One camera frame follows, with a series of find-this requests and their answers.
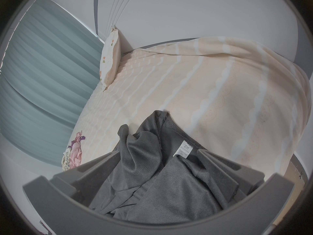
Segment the teal curtain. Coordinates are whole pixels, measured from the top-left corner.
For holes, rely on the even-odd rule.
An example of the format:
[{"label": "teal curtain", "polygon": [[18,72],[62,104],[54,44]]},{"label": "teal curtain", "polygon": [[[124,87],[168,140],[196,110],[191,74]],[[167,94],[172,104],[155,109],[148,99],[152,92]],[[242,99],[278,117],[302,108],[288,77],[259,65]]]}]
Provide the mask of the teal curtain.
[{"label": "teal curtain", "polygon": [[51,0],[36,0],[17,26],[0,77],[0,130],[13,145],[61,166],[99,82],[103,43]]}]

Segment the headboard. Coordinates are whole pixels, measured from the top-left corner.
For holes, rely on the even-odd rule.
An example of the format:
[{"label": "headboard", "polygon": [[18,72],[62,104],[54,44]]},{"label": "headboard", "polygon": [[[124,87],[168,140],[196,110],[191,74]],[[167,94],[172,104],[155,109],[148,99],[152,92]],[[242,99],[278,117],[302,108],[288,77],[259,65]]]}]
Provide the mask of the headboard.
[{"label": "headboard", "polygon": [[293,61],[298,43],[294,13],[283,0],[98,0],[98,35],[112,25],[121,51],[205,36],[252,39]]}]

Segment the dark gray garment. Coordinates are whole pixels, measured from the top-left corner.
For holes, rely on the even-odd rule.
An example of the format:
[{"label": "dark gray garment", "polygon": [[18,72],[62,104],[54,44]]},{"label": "dark gray garment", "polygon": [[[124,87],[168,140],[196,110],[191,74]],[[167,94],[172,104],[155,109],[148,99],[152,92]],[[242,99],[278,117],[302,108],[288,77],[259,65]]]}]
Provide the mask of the dark gray garment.
[{"label": "dark gray garment", "polygon": [[[208,217],[227,208],[238,189],[234,181],[218,187],[226,174],[211,173],[197,157],[204,149],[171,119],[154,111],[134,135],[118,132],[121,160],[103,183],[90,208],[114,218],[167,224]],[[183,141],[193,147],[187,159],[174,153]]]}]

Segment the clothing label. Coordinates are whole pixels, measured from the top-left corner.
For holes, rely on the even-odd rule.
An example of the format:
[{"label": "clothing label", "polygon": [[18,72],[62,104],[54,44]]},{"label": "clothing label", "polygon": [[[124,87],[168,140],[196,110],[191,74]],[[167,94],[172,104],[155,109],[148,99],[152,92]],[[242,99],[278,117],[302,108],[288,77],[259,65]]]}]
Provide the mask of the clothing label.
[{"label": "clothing label", "polygon": [[173,155],[173,157],[175,155],[181,155],[182,157],[187,158],[192,150],[193,150],[193,147],[184,140],[182,144],[180,145],[180,147],[175,152],[175,154]]}]

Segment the white pillow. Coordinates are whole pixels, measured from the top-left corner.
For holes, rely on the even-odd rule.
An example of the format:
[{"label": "white pillow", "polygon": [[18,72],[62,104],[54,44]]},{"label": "white pillow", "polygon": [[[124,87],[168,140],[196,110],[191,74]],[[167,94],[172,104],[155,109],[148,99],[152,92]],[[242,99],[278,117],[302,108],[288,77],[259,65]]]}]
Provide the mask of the white pillow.
[{"label": "white pillow", "polygon": [[118,29],[112,28],[102,49],[100,61],[100,81],[104,91],[112,84],[120,62],[120,41]]}]

